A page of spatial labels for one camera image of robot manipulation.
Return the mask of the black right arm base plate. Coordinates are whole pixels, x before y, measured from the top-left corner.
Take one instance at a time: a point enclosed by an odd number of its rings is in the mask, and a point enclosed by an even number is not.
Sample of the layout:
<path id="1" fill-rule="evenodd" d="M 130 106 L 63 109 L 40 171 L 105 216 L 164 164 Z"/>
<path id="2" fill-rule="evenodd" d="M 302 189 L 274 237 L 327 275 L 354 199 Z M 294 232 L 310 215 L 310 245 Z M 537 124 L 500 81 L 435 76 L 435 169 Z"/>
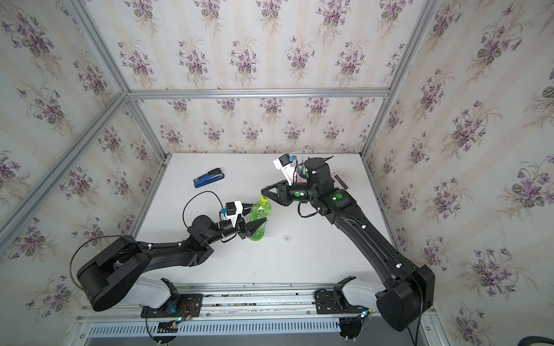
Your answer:
<path id="1" fill-rule="evenodd" d="M 333 286 L 332 291 L 317 289 L 314 294 L 317 314 L 356 314 L 367 317 L 376 311 L 375 301 L 364 292 L 371 292 L 368 283 L 349 276 Z"/>

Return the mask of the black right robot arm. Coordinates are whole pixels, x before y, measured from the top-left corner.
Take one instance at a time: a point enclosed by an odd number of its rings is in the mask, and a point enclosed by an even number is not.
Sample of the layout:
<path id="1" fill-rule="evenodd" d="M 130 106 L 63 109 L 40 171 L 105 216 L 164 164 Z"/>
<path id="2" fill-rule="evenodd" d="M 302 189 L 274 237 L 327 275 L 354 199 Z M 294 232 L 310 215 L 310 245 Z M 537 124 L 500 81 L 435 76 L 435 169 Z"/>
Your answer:
<path id="1" fill-rule="evenodd" d="M 377 310 L 394 330 L 402 332 L 432 307 L 436 276 L 401 254 L 364 215 L 356 200 L 335 186 L 327 160 L 309 158 L 298 163 L 284 154 L 274 160 L 284 180 L 261 190 L 281 206 L 309 203 L 315 212 L 340 229 L 369 261 L 385 289 L 376 293 Z"/>

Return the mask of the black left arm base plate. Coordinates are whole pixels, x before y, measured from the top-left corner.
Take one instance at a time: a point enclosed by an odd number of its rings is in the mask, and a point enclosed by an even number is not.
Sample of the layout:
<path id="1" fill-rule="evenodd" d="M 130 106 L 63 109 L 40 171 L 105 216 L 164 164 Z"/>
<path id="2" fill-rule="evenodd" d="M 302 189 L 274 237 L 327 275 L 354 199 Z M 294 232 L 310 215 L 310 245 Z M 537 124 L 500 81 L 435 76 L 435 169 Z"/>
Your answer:
<path id="1" fill-rule="evenodd" d="M 160 283 L 164 289 L 162 304 L 159 307 L 143 306 L 141 318 L 187 320 L 200 316 L 203 294 L 180 294 L 176 286 L 166 278 L 162 278 Z"/>

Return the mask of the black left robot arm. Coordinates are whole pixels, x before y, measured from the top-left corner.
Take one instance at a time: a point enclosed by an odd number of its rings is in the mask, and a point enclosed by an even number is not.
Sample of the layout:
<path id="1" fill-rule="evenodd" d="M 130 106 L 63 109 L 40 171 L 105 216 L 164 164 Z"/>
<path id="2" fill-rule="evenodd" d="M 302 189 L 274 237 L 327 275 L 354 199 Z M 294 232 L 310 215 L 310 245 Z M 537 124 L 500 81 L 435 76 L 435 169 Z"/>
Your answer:
<path id="1" fill-rule="evenodd" d="M 246 221 L 252 204 L 227 203 L 221 220 L 197 216 L 187 227 L 189 237 L 180 242 L 138 242 L 132 236 L 116 240 L 83 265 L 77 279 L 94 311 L 106 311 L 118 304 L 140 305 L 159 316 L 176 315 L 183 300 L 175 285 L 167 278 L 145 278 L 146 272 L 171 268 L 195 267 L 213 254 L 212 244 L 228 236 L 250 238 L 267 219 Z"/>

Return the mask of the green plastic bottle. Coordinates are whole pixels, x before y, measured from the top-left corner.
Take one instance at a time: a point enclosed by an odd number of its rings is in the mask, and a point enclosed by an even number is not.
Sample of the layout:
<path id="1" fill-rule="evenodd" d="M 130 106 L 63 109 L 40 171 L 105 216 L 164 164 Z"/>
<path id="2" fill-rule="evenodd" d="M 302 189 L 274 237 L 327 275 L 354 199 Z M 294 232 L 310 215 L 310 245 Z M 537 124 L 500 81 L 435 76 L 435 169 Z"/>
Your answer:
<path id="1" fill-rule="evenodd" d="M 267 225 L 267 220 L 271 216 L 271 212 L 272 207 L 270 204 L 270 199 L 262 195 L 259 201 L 252 206 L 250 216 L 253 221 L 265 218 L 265 222 L 264 224 L 260 225 L 254 235 L 250 237 L 250 240 L 259 241 L 263 238 L 265 233 L 265 226 Z"/>

